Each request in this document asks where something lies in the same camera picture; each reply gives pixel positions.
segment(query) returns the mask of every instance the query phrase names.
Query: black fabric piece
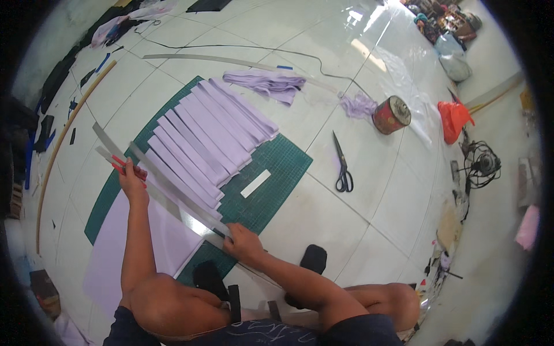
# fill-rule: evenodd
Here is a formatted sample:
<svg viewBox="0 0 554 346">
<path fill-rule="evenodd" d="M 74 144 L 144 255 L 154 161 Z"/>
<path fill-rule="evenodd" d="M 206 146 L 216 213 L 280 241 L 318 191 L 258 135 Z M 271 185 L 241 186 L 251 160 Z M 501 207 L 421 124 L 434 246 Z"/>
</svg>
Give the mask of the black fabric piece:
<svg viewBox="0 0 554 346">
<path fill-rule="evenodd" d="M 187 12 L 219 12 L 229 2 L 231 0 L 198 0 L 187 9 Z"/>
<path fill-rule="evenodd" d="M 146 22 L 146 20 L 127 19 L 121 22 L 119 24 L 119 27 L 117 28 L 115 35 L 106 41 L 106 46 L 109 47 L 113 45 L 114 43 L 117 42 L 117 40 L 119 40 L 123 35 L 125 35 L 129 31 L 129 29 L 139 25 L 142 22 Z"/>
<path fill-rule="evenodd" d="M 200 263 L 194 268 L 192 282 L 196 288 L 215 294 L 219 300 L 229 301 L 229 294 L 213 261 Z"/>
<path fill-rule="evenodd" d="M 69 145 L 75 143 L 75 130 L 77 130 L 76 127 L 73 128 L 73 132 L 71 133 L 71 140 L 69 141 Z"/>
<path fill-rule="evenodd" d="M 308 245 L 304 257 L 300 261 L 300 266 L 321 275 L 327 266 L 327 251 L 314 244 Z M 285 294 L 285 302 L 297 309 L 304 309 L 302 304 L 288 293 Z"/>
<path fill-rule="evenodd" d="M 80 87 L 83 87 L 83 85 L 85 85 L 86 82 L 89 81 L 89 79 L 90 79 L 90 77 L 93 75 L 94 71 L 96 71 L 96 69 L 93 69 L 91 72 L 87 73 L 87 74 L 81 79 Z"/>
<path fill-rule="evenodd" d="M 75 56 L 77 55 L 77 47 L 73 47 L 63 60 L 58 62 L 46 81 L 42 86 L 42 103 L 40 104 L 40 110 L 43 114 L 46 113 L 48 107 L 52 103 L 54 96 L 60 89 L 61 84 L 69 74 L 69 68 L 75 62 Z"/>
<path fill-rule="evenodd" d="M 279 313 L 279 307 L 277 306 L 277 302 L 269 301 L 268 306 L 269 306 L 269 314 L 271 315 L 271 318 L 276 321 L 282 322 L 281 314 Z"/>
<path fill-rule="evenodd" d="M 35 143 L 33 149 L 37 151 L 37 153 L 42 153 L 46 151 L 46 140 L 48 137 L 50 137 L 50 130 L 52 129 L 52 123 L 54 123 L 54 117 L 52 115 L 47 115 L 42 120 L 41 129 L 40 129 L 40 135 L 38 137 L 37 142 Z"/>
<path fill-rule="evenodd" d="M 240 322 L 240 293 L 239 285 L 231 285 L 229 289 L 229 304 L 231 305 L 231 323 Z"/>
</svg>

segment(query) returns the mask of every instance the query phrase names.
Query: pink fabric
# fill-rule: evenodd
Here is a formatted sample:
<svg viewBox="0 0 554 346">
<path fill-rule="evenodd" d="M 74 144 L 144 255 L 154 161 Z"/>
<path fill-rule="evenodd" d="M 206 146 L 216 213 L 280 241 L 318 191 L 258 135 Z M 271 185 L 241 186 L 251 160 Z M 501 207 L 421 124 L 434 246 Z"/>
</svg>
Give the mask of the pink fabric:
<svg viewBox="0 0 554 346">
<path fill-rule="evenodd" d="M 538 207 L 534 204 L 530 205 L 525 212 L 519 230 L 517 231 L 516 241 L 525 250 L 533 248 L 535 239 L 537 238 L 538 221 L 540 219 Z"/>
</svg>

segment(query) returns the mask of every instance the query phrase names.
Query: bamboo pole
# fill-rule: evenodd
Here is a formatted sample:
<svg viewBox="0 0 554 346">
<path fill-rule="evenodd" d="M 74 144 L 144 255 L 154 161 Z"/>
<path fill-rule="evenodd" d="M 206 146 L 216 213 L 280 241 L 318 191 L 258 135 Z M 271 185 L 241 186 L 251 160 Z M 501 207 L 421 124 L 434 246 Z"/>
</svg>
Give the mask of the bamboo pole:
<svg viewBox="0 0 554 346">
<path fill-rule="evenodd" d="M 75 116 L 81 109 L 81 107 L 85 104 L 86 99 L 89 98 L 90 94 L 94 91 L 94 89 L 98 86 L 98 84 L 102 81 L 102 79 L 107 75 L 108 72 L 115 66 L 117 62 L 114 60 L 112 61 L 104 71 L 96 78 L 94 83 L 88 88 L 88 90 L 85 92 L 85 95 L 83 95 L 83 98 L 79 101 L 79 104 L 73 112 L 71 113 L 71 116 L 69 117 L 67 123 L 65 124 L 64 129 L 62 130 L 60 136 L 58 137 L 58 141 L 56 143 L 56 146 L 54 147 L 54 152 L 52 153 L 52 156 L 50 157 L 50 161 L 48 162 L 48 168 L 46 169 L 46 174 L 44 175 L 44 181 L 42 182 L 42 191 L 40 192 L 40 200 L 38 203 L 38 214 L 37 214 L 37 254 L 40 255 L 40 217 L 42 215 L 42 204 L 44 202 L 44 193 L 46 192 L 46 185 L 48 184 L 48 178 L 50 178 L 50 171 L 52 170 L 52 166 L 54 165 L 54 160 L 56 160 L 56 155 L 58 154 L 58 151 L 60 150 L 61 143 L 64 140 L 65 134 L 69 130 L 69 127 L 71 126 L 71 123 L 75 119 Z"/>
</svg>

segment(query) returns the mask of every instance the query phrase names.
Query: cutting mat grid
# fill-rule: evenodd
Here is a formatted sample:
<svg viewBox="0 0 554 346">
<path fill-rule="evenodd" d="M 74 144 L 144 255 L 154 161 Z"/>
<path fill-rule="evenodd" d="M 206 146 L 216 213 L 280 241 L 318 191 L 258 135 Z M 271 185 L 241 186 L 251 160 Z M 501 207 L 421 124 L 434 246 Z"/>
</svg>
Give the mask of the cutting mat grid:
<svg viewBox="0 0 554 346">
<path fill-rule="evenodd" d="M 142 129 L 134 140 L 142 152 L 149 149 L 147 141 L 152 137 L 154 128 L 158 126 L 157 120 L 169 109 L 178 105 L 179 100 L 190 94 L 191 89 L 202 80 L 200 76 L 191 80 Z M 129 149 L 125 152 L 125 156 L 131 157 L 133 162 L 138 162 L 137 157 Z M 218 209 L 223 215 L 222 222 L 239 222 L 256 234 L 260 234 L 298 184 L 311 162 L 312 159 L 306 153 L 281 134 L 259 146 L 252 153 L 252 162 L 221 188 L 225 194 Z M 266 169 L 271 176 L 247 198 L 244 198 L 240 192 Z M 118 173 L 113 170 L 86 223 L 85 235 L 91 244 L 94 244 L 107 212 L 120 190 Z M 193 286 L 194 268 L 208 260 L 214 261 L 222 277 L 225 277 L 237 263 L 234 258 L 204 241 L 177 279 L 185 285 Z"/>
</svg>

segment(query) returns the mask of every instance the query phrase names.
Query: lavender fabric strip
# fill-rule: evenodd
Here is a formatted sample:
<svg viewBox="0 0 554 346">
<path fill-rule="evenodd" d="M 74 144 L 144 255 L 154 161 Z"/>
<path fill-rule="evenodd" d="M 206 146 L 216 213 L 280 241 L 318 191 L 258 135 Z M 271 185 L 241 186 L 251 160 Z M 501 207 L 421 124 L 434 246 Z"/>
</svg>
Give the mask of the lavender fabric strip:
<svg viewBox="0 0 554 346">
<path fill-rule="evenodd" d="M 195 86 L 192 88 L 191 92 L 248 153 L 254 151 L 256 144 L 250 139 L 250 136 L 248 136 L 244 129 L 237 124 L 235 119 L 229 116 L 225 109 L 222 109 L 217 102 L 206 94 L 204 89 Z"/>
<path fill-rule="evenodd" d="M 194 179 L 194 177 L 191 176 L 190 173 L 187 172 L 186 169 L 183 168 L 181 164 L 179 164 L 179 161 L 172 155 L 172 153 L 163 145 L 163 143 L 160 141 L 160 139 L 157 136 L 152 136 L 148 140 L 148 145 L 156 152 L 156 154 L 159 156 L 160 159 L 162 159 L 166 165 L 171 168 L 171 170 L 177 175 L 177 177 L 182 181 L 194 194 L 199 197 L 204 203 L 212 208 L 217 209 L 220 206 L 220 203 L 210 196 L 204 187 L 202 187 L 198 182 Z M 189 196 L 191 199 L 192 196 L 190 196 L 188 193 L 183 191 L 187 196 Z"/>
<path fill-rule="evenodd" d="M 229 89 L 229 87 L 217 78 L 210 78 L 209 83 L 223 93 L 231 102 L 233 102 L 244 114 L 255 124 L 267 138 L 272 139 L 277 136 L 279 126 L 273 121 L 266 118 L 256 108 L 254 108 L 248 101 L 240 96 L 237 92 Z"/>
<path fill-rule="evenodd" d="M 263 96 L 269 96 L 287 106 L 293 104 L 294 95 L 306 83 L 306 79 L 302 77 L 258 69 L 226 71 L 223 74 L 223 80 L 244 86 Z"/>
<path fill-rule="evenodd" d="M 371 121 L 371 116 L 377 109 L 377 102 L 361 91 L 356 94 L 354 99 L 343 95 L 340 104 L 346 111 L 346 116 L 367 121 Z"/>
<path fill-rule="evenodd" d="M 187 184 L 185 184 L 152 149 L 149 149 L 145 155 L 156 165 L 163 175 L 165 175 L 167 179 L 173 183 L 173 185 L 181 190 L 182 193 L 187 195 L 196 204 L 198 204 L 200 208 L 210 213 L 213 217 L 219 218 L 219 220 L 221 219 L 221 214 L 206 204 L 206 202 L 204 202 L 202 198 L 200 198 L 190 187 L 188 187 Z"/>
<path fill-rule="evenodd" d="M 194 180 L 215 200 L 223 198 L 223 192 L 221 192 L 216 185 L 202 173 L 196 165 L 189 159 L 179 146 L 173 141 L 173 139 L 167 134 L 167 132 L 160 126 L 154 129 L 154 134 L 162 142 L 162 144 L 169 150 L 169 152 L 175 157 L 178 163 L 194 178 Z"/>
<path fill-rule="evenodd" d="M 176 109 L 181 108 L 183 112 L 186 112 L 181 105 L 178 105 Z M 229 173 L 226 171 L 225 167 L 221 164 L 219 160 L 216 159 L 212 153 L 202 144 L 198 138 L 192 133 L 176 112 L 169 110 L 166 113 L 166 118 L 173 124 L 177 132 L 183 136 L 184 140 L 190 144 L 190 146 L 209 164 L 209 166 L 214 170 L 218 177 L 218 181 L 224 179 L 224 177 L 229 176 Z"/>
<path fill-rule="evenodd" d="M 225 168 L 225 170 L 230 174 L 234 175 L 235 173 L 238 173 L 237 165 L 235 165 L 225 154 L 216 146 L 216 144 L 212 141 L 212 139 L 202 130 L 202 128 L 194 121 L 194 119 L 191 117 L 191 115 L 188 113 L 188 111 L 183 107 L 183 105 L 179 104 L 175 106 L 175 113 L 179 116 L 179 118 L 182 120 L 185 127 L 187 127 L 190 132 L 192 133 L 192 136 L 197 139 L 199 143 L 201 143 L 202 147 L 206 149 L 207 152 L 211 156 L 213 156 L 217 162 L 219 162 L 220 165 Z M 185 133 L 181 132 L 183 137 L 189 141 L 189 138 L 185 136 Z"/>
<path fill-rule="evenodd" d="M 191 160 L 191 162 L 208 178 L 208 180 L 214 185 L 217 186 L 220 182 L 224 181 L 225 178 L 229 175 L 227 171 L 221 166 L 221 176 L 213 170 L 212 167 L 206 162 L 206 160 L 187 142 L 183 136 L 177 131 L 169 120 L 162 116 L 158 119 L 158 124 L 160 127 L 167 132 L 175 144 L 181 149 L 181 151 Z"/>
<path fill-rule="evenodd" d="M 235 122 L 244 130 L 244 132 L 250 136 L 250 139 L 254 142 L 256 146 L 267 141 L 269 137 L 262 133 L 262 131 L 252 123 L 250 118 L 244 114 L 243 111 L 238 109 L 238 107 L 231 102 L 231 100 L 221 91 L 216 90 L 208 81 L 201 81 L 197 86 L 204 90 L 204 92 L 212 99 L 214 102 L 219 104 L 222 109 L 225 109 L 227 114 L 231 116 Z"/>
<path fill-rule="evenodd" d="M 189 94 L 179 102 L 225 156 L 237 165 L 238 169 L 250 160 L 250 154 L 212 116 L 196 96 Z"/>
</svg>

